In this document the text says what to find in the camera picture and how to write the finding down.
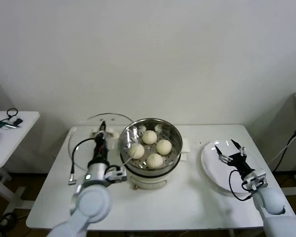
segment floor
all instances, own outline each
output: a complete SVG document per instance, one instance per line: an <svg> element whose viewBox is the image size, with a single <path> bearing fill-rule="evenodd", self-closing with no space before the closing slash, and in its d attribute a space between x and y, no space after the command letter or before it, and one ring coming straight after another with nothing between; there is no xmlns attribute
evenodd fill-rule
<svg viewBox="0 0 296 237"><path fill-rule="evenodd" d="M37 197L40 188L42 187L44 180L46 178L45 175L12 175L13 179L10 182L6 182L5 185L10 188L12 191L15 191L19 186L26 186L22 198L27 200L35 200ZM287 179L288 176L280 175L277 176L276 179L279 183L283 180ZM296 182L294 179L288 179L283 184L282 187L293 187L296 186ZM292 208L296 213L296 196L288 197L288 201L290 202ZM7 207L8 203L3 198L0 197L0 217ZM28 213L28 210L16 210L15 214L18 217L24 216ZM30 230L25 224L26 218L20 219L14 228L5 233L6 237L45 237L49 231L46 230ZM243 232L242 230L235 230L235 234L240 234ZM190 232L88 232L88 237L228 237L227 230L219 230L219 231L190 231Z"/></svg>

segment steamed bun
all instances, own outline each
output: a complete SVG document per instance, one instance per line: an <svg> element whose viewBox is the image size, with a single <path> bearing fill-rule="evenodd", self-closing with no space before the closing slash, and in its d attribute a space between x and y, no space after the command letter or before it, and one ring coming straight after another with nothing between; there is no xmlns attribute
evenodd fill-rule
<svg viewBox="0 0 296 237"><path fill-rule="evenodd" d="M157 134L154 131L147 130L144 132L142 138L144 143L151 145L157 141Z"/></svg>
<svg viewBox="0 0 296 237"><path fill-rule="evenodd" d="M159 154L151 154L147 158L147 167L150 169L158 169L163 165L163 158Z"/></svg>
<svg viewBox="0 0 296 237"><path fill-rule="evenodd" d="M172 144L168 140L162 139L157 143L157 152L162 155L166 156L172 150Z"/></svg>
<svg viewBox="0 0 296 237"><path fill-rule="evenodd" d="M129 156L132 159L140 159L141 157L143 157L144 153L145 149L142 144L139 143L133 144L129 149Z"/></svg>

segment white wall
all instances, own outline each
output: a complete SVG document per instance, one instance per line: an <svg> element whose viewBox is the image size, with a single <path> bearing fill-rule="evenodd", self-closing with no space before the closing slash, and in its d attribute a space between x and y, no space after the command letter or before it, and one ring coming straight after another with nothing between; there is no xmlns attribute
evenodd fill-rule
<svg viewBox="0 0 296 237"><path fill-rule="evenodd" d="M296 128L296 0L0 1L0 89L41 112L11 171L47 172L100 112L244 124L270 159Z"/></svg>

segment tabletop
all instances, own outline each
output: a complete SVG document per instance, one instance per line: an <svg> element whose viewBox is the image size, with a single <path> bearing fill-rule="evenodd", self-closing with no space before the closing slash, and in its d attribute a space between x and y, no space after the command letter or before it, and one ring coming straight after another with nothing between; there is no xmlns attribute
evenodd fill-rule
<svg viewBox="0 0 296 237"><path fill-rule="evenodd" d="M103 221L91 224L89 230L205 230L263 226L253 200L240 202L230 192L218 187L207 177L200 162L201 150L208 142L235 139L256 158L256 163L266 172L269 186L282 192L245 127L176 127L189 140L190 153L186 161L180 161L167 185L157 190L133 190L129 182L109 186L111 212ZM79 126L69 131L27 218L28 227L51 229L69 219L74 186L67 185L71 166L68 144L72 151L75 144L89 137L92 129L91 126ZM93 141L81 145L75 161L86 167L93 149ZM111 164L121 164L117 151L109 152L109 161ZM76 168L76 173L82 176L85 171Z"/></svg>
<svg viewBox="0 0 296 237"><path fill-rule="evenodd" d="M39 118L39 112L19 111L17 115L23 120L19 128L0 128L0 168L4 166L14 150ZM0 111L0 120L7 118L6 111Z"/></svg>

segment steamer basket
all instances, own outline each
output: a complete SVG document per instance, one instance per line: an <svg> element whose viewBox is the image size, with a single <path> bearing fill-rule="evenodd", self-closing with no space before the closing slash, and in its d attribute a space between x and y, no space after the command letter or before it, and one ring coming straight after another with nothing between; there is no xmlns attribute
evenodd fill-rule
<svg viewBox="0 0 296 237"><path fill-rule="evenodd" d="M147 145L142 141L142 135L146 130L156 132L157 142L161 139L167 139L172 143L171 153L162 156L163 166L159 169L149 169L147 167L148 156L157 153L157 142ZM144 146L145 154L140 159L131 159L129 156L129 149L134 143L141 143ZM169 122L157 118L145 118L126 127L119 138L118 144L122 162L130 172L144 178L156 178L171 172L177 166L180 161L183 142L179 131Z"/></svg>

